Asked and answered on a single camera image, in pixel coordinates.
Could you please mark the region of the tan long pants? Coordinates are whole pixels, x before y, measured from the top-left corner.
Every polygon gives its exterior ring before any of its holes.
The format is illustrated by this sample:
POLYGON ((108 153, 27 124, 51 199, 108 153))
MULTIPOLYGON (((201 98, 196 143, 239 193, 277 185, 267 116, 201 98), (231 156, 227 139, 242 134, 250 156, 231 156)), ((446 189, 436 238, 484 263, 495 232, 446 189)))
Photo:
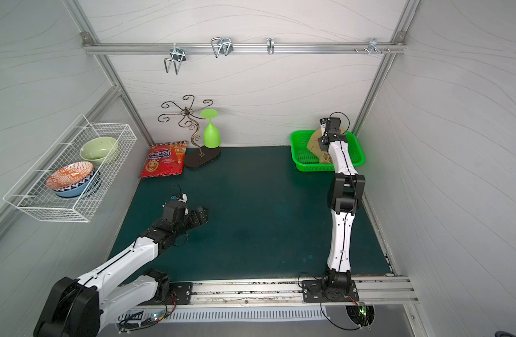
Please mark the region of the tan long pants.
POLYGON ((320 149, 319 138, 323 135, 324 128, 315 131, 307 143, 307 149, 318 158, 319 164, 332 164, 331 156, 320 149))

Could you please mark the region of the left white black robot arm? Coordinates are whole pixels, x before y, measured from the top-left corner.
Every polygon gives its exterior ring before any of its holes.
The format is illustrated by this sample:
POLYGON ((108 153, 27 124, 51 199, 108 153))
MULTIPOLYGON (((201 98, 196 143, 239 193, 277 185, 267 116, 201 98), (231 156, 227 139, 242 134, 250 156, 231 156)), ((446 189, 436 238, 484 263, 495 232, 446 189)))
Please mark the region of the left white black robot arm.
POLYGON ((150 300, 164 304, 164 317, 171 315, 178 299, 168 274, 150 269, 129 284, 123 282, 208 220, 206 208, 189 209, 184 193, 169 198, 162 216, 119 254, 75 279, 64 277, 54 284, 33 335, 96 336, 107 324, 150 300))

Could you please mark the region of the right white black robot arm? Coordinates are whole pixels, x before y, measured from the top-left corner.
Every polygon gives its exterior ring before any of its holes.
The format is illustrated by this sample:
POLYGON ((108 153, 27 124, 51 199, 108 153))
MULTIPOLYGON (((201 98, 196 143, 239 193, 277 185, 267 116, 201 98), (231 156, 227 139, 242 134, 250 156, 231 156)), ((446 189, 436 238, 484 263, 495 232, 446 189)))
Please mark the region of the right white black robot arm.
POLYGON ((322 278, 321 291, 328 300, 356 293, 351 279, 351 232, 362 200, 366 179, 360 175, 349 155, 346 132, 342 121, 331 114, 320 120, 322 136, 318 144, 331 157, 335 175, 328 194, 332 215, 332 240, 327 270, 322 278))

